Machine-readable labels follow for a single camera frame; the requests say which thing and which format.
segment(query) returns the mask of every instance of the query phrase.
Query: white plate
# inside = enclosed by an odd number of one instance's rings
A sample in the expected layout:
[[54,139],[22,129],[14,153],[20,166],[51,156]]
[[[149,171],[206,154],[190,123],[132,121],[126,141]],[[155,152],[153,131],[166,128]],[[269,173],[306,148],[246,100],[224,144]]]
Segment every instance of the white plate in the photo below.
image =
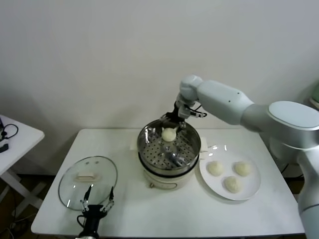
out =
[[[224,173],[218,177],[211,175],[207,171],[208,163],[219,161],[224,166]],[[250,163],[252,172],[246,177],[238,175],[234,171],[236,162],[245,161]],[[226,148],[226,145],[214,145],[209,147],[205,159],[199,162],[200,173],[206,184],[220,196],[231,200],[247,200],[253,197],[259,190],[261,177],[257,165],[244,153]],[[243,184],[243,190],[239,193],[229,192],[223,181],[229,176],[236,176]]]

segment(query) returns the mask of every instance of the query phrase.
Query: table leg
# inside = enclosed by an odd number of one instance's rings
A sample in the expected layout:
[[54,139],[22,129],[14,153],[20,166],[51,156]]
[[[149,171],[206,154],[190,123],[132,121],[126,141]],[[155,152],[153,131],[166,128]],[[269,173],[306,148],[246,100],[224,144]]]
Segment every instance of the table leg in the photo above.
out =
[[36,208],[40,208],[42,200],[35,195],[40,193],[45,187],[44,183],[39,183],[32,192],[27,190],[18,180],[17,175],[13,172],[4,172],[1,176],[1,179],[14,188],[18,193],[25,197],[25,199],[17,206],[15,215],[18,217],[22,211],[29,205],[33,205]]
[[[8,169],[7,172],[8,172],[9,174],[11,174],[17,181],[19,181],[19,182],[21,181],[21,179],[19,178],[19,176],[16,175],[15,173],[13,173],[11,169]],[[4,190],[3,190],[2,193],[0,194],[0,202],[4,199],[4,197],[6,196],[6,194],[7,194],[8,191],[9,191],[9,189],[10,189],[10,186],[8,186],[8,185],[4,188]]]

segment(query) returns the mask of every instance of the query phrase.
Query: floor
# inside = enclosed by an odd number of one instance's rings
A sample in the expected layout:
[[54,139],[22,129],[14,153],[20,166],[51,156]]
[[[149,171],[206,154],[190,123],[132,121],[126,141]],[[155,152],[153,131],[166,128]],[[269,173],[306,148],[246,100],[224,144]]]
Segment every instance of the floor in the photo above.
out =
[[[53,182],[53,176],[31,176],[31,175],[19,175],[21,177],[21,183],[29,190],[32,190],[39,181],[46,183],[46,187],[42,190],[42,192],[38,195],[41,199],[44,199],[46,193],[48,192],[50,185]],[[287,184],[290,187],[292,193],[298,194],[304,184],[302,178],[298,179],[287,179]],[[6,187],[6,183],[0,179],[0,192]],[[11,215],[14,210],[15,203],[18,205],[23,200],[23,197],[15,192],[14,190],[10,190],[3,201],[0,203],[0,239],[58,239],[54,236],[44,236],[44,235],[36,235],[33,234],[30,230],[32,220],[37,212],[37,209],[33,206],[28,206],[23,213],[16,219],[23,219],[25,217],[30,216],[24,226],[24,230],[20,230],[22,235],[19,235],[19,231],[15,230],[18,228],[14,228],[12,230],[14,238],[10,238],[10,234],[8,230],[4,230],[8,228],[9,225],[13,222],[14,217]],[[277,237],[262,237],[263,239],[306,239],[304,235],[294,235],[294,236],[277,236]]]

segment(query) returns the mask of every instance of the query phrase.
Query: black cable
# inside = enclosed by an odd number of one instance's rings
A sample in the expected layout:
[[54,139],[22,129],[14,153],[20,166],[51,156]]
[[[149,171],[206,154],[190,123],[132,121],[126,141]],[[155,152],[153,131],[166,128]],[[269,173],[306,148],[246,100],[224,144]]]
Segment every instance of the black cable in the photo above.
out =
[[7,128],[8,126],[14,126],[16,128],[16,132],[13,135],[11,135],[10,137],[4,137],[5,139],[10,139],[13,136],[16,136],[16,134],[19,132],[19,127],[18,126],[16,126],[15,124],[9,123],[5,127],[3,127],[2,133],[1,133],[2,136],[6,136],[7,135],[7,133],[5,132],[5,128]]
[[201,107],[201,105],[199,105],[199,107],[197,107],[195,110],[198,110]]
[[188,105],[185,105],[185,107],[188,108],[191,111],[191,113],[203,114],[203,118],[207,116],[207,113],[194,110],[194,109],[190,108]]
[[283,172],[288,168],[288,165],[289,165],[289,164],[287,164],[287,165],[285,166],[285,168],[281,171],[281,173],[283,173]]
[[84,228],[84,225],[80,222],[79,218],[83,218],[83,217],[84,217],[84,215],[78,215],[78,216],[76,217],[76,221],[78,222],[78,224],[79,224],[82,228]]

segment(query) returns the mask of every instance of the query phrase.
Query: tabletop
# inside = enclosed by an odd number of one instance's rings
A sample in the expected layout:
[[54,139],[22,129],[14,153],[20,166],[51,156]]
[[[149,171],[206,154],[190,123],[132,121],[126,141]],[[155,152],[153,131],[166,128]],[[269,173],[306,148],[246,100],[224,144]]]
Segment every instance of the tabletop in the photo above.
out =
[[297,202],[265,145],[245,129],[199,129],[208,145],[226,144],[244,151],[261,174],[258,193],[247,201],[231,201],[215,194],[203,181],[198,167],[190,181],[177,190],[149,188],[136,151],[130,150],[138,129],[83,129],[71,146],[31,230],[37,234],[77,236],[79,211],[58,198],[64,172],[89,156],[112,159],[119,172],[115,205],[100,221],[101,237],[248,237],[304,232]]
[[[23,157],[30,149],[37,145],[44,138],[44,133],[8,117],[0,115],[0,118],[4,126],[12,123],[19,128],[18,134],[9,139],[9,149],[0,153],[1,175],[14,165],[21,157]],[[7,132],[7,135],[10,136],[16,132],[16,129],[15,127],[10,126],[7,127],[5,131]]]

